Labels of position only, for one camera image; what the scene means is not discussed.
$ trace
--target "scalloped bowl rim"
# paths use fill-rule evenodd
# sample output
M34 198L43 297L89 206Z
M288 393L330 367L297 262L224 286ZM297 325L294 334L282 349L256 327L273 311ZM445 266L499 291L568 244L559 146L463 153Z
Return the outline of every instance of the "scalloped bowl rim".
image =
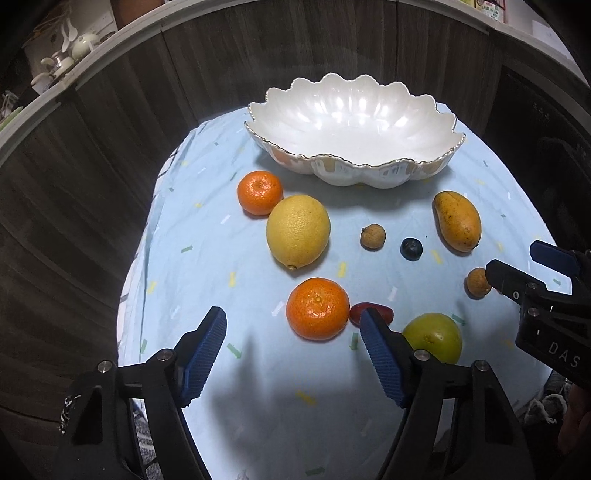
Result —
M440 112L439 109L437 108L437 102L435 101L435 98L433 98L432 95L429 95L428 93L423 93L422 95L418 95L418 96L417 95L413 95L412 93L410 93L408 91L408 87L403 82L396 81L396 82L388 83L387 85L382 85L381 83L378 83L378 81L375 78L373 78L371 75L368 75L366 73L364 73L362 75L359 75L357 78L355 78L353 80L346 80L342 76L340 76L338 73L327 73L318 82L312 82L311 80L308 80L308 79L306 79L304 77L297 77L297 78L293 79L293 81L291 82L290 87L287 90L282 90L282 89L277 88L277 87L271 87L271 88L267 89L267 91L265 92L265 101L263 103L251 102L251 103L248 104L248 113L250 114L250 116L252 118L252 122L253 123L256 122L256 118L255 118L254 114L252 113L251 106L252 105L264 105L265 103L267 103L268 102L269 90L276 89L276 90L281 90L282 92L289 92L293 88L294 83L296 81L298 81L298 80L305 80L305 81L310 82L310 83L321 83L328 76L336 76L336 77L340 78L344 82L355 82L357 79L360 79L362 77L368 77L368 78L372 79L376 83L376 85L378 85L378 86L389 86L389 85L392 85L393 83L399 83L400 85L402 85L404 87L404 89L406 90L406 92L410 96L415 97L415 98L418 98L418 97L427 97L427 98L431 99L431 101L433 102L433 107L435 108L435 111L439 115L444 115L444 114L448 114L448 113L450 113L451 115L453 115L452 133L462 133L462 137L461 137L460 141L456 145L454 145L452 148L450 148L443 155L440 155L439 157L434 158L433 160L421 160L421 161L417 161L417 160L415 160L413 158L401 157L401 158L395 158L394 160L388 160L388 161L386 161L384 163L381 163L380 165L369 165L367 163L362 163L362 164L353 163L352 161L347 160L346 158L339 157L338 155L333 155L332 153L318 153L316 155L312 155L311 157L308 157L306 155L302 155L302 154L299 154L299 153L292 153L292 152L286 150L285 148L280 147L277 144L274 144L272 141L267 140L265 137L262 137L259 134L257 134L251 128L251 126L248 124L248 121L245 121L244 122L244 126L246 127L246 129L250 132L250 134L253 137L256 137L261 142L266 143L268 145L271 145L272 147L276 148L277 150L279 150L279 151L281 151L281 152L283 152L283 153L285 153L287 155L291 155L293 157L297 157L297 158L301 158L302 160L309 160L309 161L314 160L316 157L330 157L330 158L334 158L335 160L344 161L345 163L349 164L353 168L382 168L382 167L394 165L396 163L404 163L404 162L414 163L415 165L427 165L427 164L430 164L430 163L434 163L436 161L440 161L440 160L442 160L442 159L444 159L444 158L452 155L453 153L455 153L455 151L458 148L460 148L462 146L462 144L464 143L464 140L466 139L466 134L465 133L463 133L463 132L456 132L456 124L457 124L457 116L456 116L456 114L453 113L452 111L450 111L450 112Z

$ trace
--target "table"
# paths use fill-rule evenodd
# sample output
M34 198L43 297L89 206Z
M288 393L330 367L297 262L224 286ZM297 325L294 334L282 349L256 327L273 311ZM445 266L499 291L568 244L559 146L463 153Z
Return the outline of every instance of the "table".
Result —
M118 319L119 363L126 365L173 347L210 306L225 310L224 346L202 396L184 410L213 480L372 478L387 454L402 411L384 395L363 343L350 348L358 329L348 324L334 340L306 342L285 319L289 293L310 277L337 281L351 304L389 305L394 330L425 312L453 315L464 340L460 364L488 360L514 408L538 393L550 370L515 347L518 306L495 290L472 300L463 279L498 258L556 291L569 293L570 280L529 258L530 243L553 243L550 233L475 134L458 122L466 142L431 179L391 190L333 187L276 164L248 136L248 118L240 109L205 122L165 163ZM325 205L332 232L317 262L290 272L274 261L266 219L247 216L236 199L252 170L275 173L286 196L305 193ZM442 190L462 193L480 213L482 239L469 255L453 253L437 234L431 203ZM377 252L359 245L370 223L388 235ZM423 243L417 262L399 253L408 236ZM452 407L446 401L440 433Z

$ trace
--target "white bowl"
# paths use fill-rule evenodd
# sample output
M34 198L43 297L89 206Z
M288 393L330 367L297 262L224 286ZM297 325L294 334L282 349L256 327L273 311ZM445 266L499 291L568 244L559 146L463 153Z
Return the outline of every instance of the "white bowl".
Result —
M439 112L432 96L411 95L401 82L380 85L369 75L296 78L288 90L268 89L265 103L248 110L247 130L277 163L341 187L389 189L426 179L466 138L455 131L456 116Z

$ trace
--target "orange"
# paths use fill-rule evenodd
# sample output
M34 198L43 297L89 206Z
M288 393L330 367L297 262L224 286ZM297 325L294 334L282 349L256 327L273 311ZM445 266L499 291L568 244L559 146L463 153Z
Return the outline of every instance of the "orange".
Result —
M241 207L252 215L269 215L283 198L280 180L267 171L252 171L236 189Z
M345 328L349 296L338 283L309 278L290 294L285 316L295 333L308 340L329 340Z

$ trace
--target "dark wood panel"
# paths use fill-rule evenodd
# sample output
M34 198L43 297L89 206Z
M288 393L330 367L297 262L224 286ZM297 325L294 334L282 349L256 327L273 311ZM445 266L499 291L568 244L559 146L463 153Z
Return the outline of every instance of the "dark wood panel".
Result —
M115 318L0 226L1 406L58 420L71 381L116 358Z
M398 64L398 3L384 2L383 83L396 81Z
M57 422L32 419L0 408L0 430L35 478L52 478L60 437Z
M395 38L395 28L388 34ZM199 120L262 101L269 87L286 89L299 76L383 79L383 0L259 1L185 22L164 38Z
M116 305L145 217L71 105L46 118L2 166L0 224L45 265Z
M162 35L101 70L74 102L112 168L148 206L160 167L197 126Z
M490 36L444 15L398 4L397 79L428 93L481 134L494 101L502 53Z

